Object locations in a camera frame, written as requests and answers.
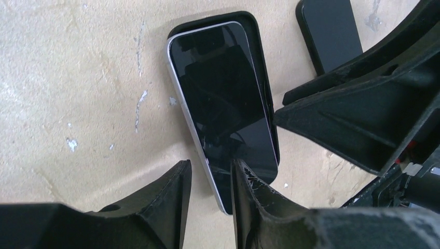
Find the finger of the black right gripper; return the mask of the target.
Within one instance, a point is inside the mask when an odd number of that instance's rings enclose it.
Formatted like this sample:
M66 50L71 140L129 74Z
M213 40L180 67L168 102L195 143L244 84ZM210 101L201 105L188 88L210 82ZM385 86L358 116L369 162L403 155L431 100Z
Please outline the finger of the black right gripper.
M282 104L342 85L367 75L391 62L418 42L439 22L439 1L420 1L408 16L384 39L363 54L285 93Z

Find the black phone dark frame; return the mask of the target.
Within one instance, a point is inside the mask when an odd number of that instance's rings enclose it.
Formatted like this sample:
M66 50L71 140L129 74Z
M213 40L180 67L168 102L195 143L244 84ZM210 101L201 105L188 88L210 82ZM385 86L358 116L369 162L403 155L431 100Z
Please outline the black phone dark frame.
M349 0L303 0L295 13L318 76L363 53Z

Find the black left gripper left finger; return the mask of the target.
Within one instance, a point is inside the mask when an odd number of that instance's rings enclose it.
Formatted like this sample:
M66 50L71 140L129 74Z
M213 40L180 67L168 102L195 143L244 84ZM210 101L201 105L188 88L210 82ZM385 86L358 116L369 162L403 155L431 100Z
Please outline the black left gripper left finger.
M97 212L61 203L1 205L1 248L182 248L189 160Z

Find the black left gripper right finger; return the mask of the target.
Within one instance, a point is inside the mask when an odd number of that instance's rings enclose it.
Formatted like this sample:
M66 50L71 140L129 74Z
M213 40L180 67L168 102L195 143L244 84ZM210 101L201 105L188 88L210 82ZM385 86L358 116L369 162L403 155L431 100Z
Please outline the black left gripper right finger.
M424 209L305 208L231 162L237 248L439 248L439 215Z

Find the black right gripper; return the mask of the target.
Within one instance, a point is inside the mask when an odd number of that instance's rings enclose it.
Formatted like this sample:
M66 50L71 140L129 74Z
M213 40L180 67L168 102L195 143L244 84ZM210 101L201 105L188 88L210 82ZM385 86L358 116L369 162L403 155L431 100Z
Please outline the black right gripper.
M439 42L418 42L386 71L298 100L277 126L377 177L343 204L439 213Z

